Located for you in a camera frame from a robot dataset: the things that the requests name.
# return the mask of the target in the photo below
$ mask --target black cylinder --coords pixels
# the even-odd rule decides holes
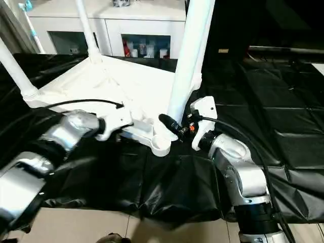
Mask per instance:
[[[271,204],[242,205],[234,207],[240,233],[269,234],[279,231],[272,216]]]
[[[179,135],[182,127],[170,116],[165,115],[165,114],[160,114],[158,116],[158,119],[160,120],[160,122],[162,122],[164,124],[164,126],[166,126],[167,129],[169,129],[172,133],[174,133],[175,135]]]
[[[105,120],[103,118],[99,118],[98,121],[99,121],[99,129],[95,133],[95,135],[103,134],[105,132],[105,129],[106,129],[106,122],[105,122]]]
[[[212,147],[212,144],[215,140],[215,138],[219,135],[219,133],[215,133],[215,131],[208,131],[205,133],[201,140],[199,141],[199,148],[202,151],[209,152],[209,150]]]

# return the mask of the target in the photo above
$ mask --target white pole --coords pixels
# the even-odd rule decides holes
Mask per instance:
[[[210,5],[209,17],[208,17],[208,20],[206,23],[204,36],[201,41],[199,56],[198,56],[196,68],[195,68],[195,72],[199,73],[199,74],[201,73],[201,68],[203,67],[204,56],[205,56],[205,51],[206,51],[206,46],[207,46],[207,39],[208,39],[208,35],[209,35],[209,29],[211,28],[211,23],[212,23],[215,0],[211,0],[210,4],[211,5]]]
[[[90,28],[89,19],[86,12],[86,7],[83,0],[75,0],[77,10],[79,13],[79,17],[83,26],[84,34],[86,37],[87,45],[88,45],[88,53],[89,58],[92,63],[100,63],[102,62],[101,54],[99,48],[96,45],[95,37],[93,36],[93,32]]]
[[[0,38],[0,62],[8,71],[18,88],[24,100],[33,100],[38,95],[38,89],[31,84],[26,74],[16,62],[15,58]]]
[[[204,38],[206,38],[205,30],[211,11],[210,1],[191,0],[189,4],[182,46],[168,107],[168,115],[178,123],[181,123],[184,108],[189,98],[200,47],[205,41]]]
[[[41,44],[41,42],[40,42],[40,40],[39,40],[39,38],[38,38],[38,36],[37,36],[37,34],[36,34],[36,31],[35,31],[35,29],[34,29],[34,26],[32,25],[32,23],[31,23],[31,21],[30,21],[28,15],[27,15],[26,10],[23,9],[22,11],[24,12],[24,15],[25,15],[25,17],[26,17],[27,23],[28,23],[29,28],[30,28],[30,30],[31,30],[31,34],[32,34],[32,36],[34,37],[34,40],[35,40],[35,42],[36,42],[36,44],[37,44],[37,46],[38,46],[39,53],[40,53],[40,54],[46,54],[46,53],[45,53],[45,50],[44,50],[44,48],[43,48],[43,46],[42,46],[42,44]]]

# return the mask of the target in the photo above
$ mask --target black tarp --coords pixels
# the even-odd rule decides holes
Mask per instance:
[[[15,58],[37,87],[84,59]],[[175,60],[127,60],[169,71],[176,67]],[[324,77],[309,64],[223,60],[203,71],[201,88],[191,97],[212,95],[219,119],[250,136],[269,165],[279,205],[293,223],[324,222],[323,91]],[[0,132],[29,110],[0,67]],[[52,111],[41,112],[2,134],[0,166],[58,119]],[[189,143],[173,143],[170,154],[160,158],[127,139],[86,139],[54,175],[50,189],[47,207],[118,210],[168,227],[215,220],[230,209],[222,176]]]

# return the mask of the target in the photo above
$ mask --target cabinet door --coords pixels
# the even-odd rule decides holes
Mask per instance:
[[[87,53],[86,39],[78,18],[30,17],[47,54]],[[89,19],[100,52],[111,55],[104,19]]]
[[[145,42],[147,48],[155,47],[155,57],[159,57],[160,49],[167,49],[170,58],[178,59],[184,22],[106,19],[106,26],[113,56],[125,56],[125,45],[126,48],[140,49],[139,46]],[[129,47],[127,42],[132,42],[132,47]]]

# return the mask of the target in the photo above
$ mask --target red bottle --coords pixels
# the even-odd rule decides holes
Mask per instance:
[[[123,39],[123,46],[124,46],[124,54],[125,57],[130,57],[131,56],[131,51],[127,46],[127,41],[125,39]]]

